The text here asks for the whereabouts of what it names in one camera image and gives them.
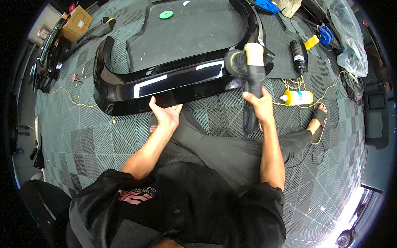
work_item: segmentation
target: white bottle with yellow cap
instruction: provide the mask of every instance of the white bottle with yellow cap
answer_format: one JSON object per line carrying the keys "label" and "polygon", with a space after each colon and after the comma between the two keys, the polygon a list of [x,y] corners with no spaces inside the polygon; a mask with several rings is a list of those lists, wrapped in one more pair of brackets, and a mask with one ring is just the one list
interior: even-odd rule
{"label": "white bottle with yellow cap", "polygon": [[286,105],[312,104],[313,93],[310,91],[286,90],[280,97]]}

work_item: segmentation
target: yellow bottle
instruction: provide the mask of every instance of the yellow bottle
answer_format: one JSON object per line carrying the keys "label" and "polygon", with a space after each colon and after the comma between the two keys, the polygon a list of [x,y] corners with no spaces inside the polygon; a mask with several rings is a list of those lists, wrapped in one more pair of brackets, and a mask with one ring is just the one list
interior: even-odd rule
{"label": "yellow bottle", "polygon": [[313,93],[310,91],[286,90],[280,97],[286,105],[312,104]]}
{"label": "yellow bottle", "polygon": [[312,38],[308,39],[305,43],[304,46],[306,47],[306,50],[309,50],[310,48],[314,47],[317,43],[319,43],[320,40],[317,38],[316,35],[313,35]]}

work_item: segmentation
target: gray grid floor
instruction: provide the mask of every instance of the gray grid floor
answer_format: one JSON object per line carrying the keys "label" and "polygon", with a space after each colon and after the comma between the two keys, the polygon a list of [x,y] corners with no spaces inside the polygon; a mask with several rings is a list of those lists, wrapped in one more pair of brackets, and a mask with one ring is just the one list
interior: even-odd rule
{"label": "gray grid floor", "polygon": [[[114,0],[93,13],[93,24],[102,17],[116,17],[114,31],[109,35],[116,43],[112,52],[114,72],[128,72],[125,40],[143,25],[147,0]],[[295,33],[289,19],[278,18]],[[307,35],[292,20],[298,35],[306,41]],[[77,103],[94,105],[93,63],[96,49],[104,38],[98,38],[80,48],[67,60],[55,84],[65,87]],[[87,79],[72,85],[73,73]],[[306,88],[320,98],[325,89],[336,82],[328,61],[316,50],[309,51],[309,72],[304,74]],[[280,79],[264,83],[275,101],[285,90]],[[242,137],[242,89],[220,95],[222,110],[229,132]],[[322,142],[307,145],[302,153],[286,165],[283,219],[287,240],[283,247],[314,247],[332,232],[352,192],[360,185],[365,164],[364,119],[362,108],[346,99],[340,83],[327,91],[323,103],[329,117]],[[190,102],[194,116],[209,135],[226,136],[220,118],[216,96]],[[312,109],[274,106],[278,134],[304,129],[310,121]],[[112,117],[98,107],[86,108],[71,103],[63,90],[53,94],[37,94],[35,115],[43,137],[45,174],[47,180],[74,196],[90,185],[106,169],[120,169],[124,162],[147,140],[147,125],[151,112],[133,116]],[[257,132],[250,138],[260,138]]]}

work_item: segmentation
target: wooden block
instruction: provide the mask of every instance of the wooden block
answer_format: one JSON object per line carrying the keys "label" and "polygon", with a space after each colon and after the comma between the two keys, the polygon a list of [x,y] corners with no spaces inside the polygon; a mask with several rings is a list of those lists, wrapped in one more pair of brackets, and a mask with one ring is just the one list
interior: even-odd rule
{"label": "wooden block", "polygon": [[283,15],[291,18],[301,6],[302,0],[280,0],[277,7],[282,10]]}

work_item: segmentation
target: green polishing pad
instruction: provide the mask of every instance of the green polishing pad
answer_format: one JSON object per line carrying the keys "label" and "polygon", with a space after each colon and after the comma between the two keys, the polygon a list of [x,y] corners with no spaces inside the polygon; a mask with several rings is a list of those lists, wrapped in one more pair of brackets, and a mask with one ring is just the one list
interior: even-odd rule
{"label": "green polishing pad", "polygon": [[173,15],[173,12],[172,12],[171,10],[167,10],[167,11],[164,11],[164,12],[162,12],[162,13],[160,14],[160,18],[161,18],[161,19],[168,19],[168,18],[170,18],[172,15]]}

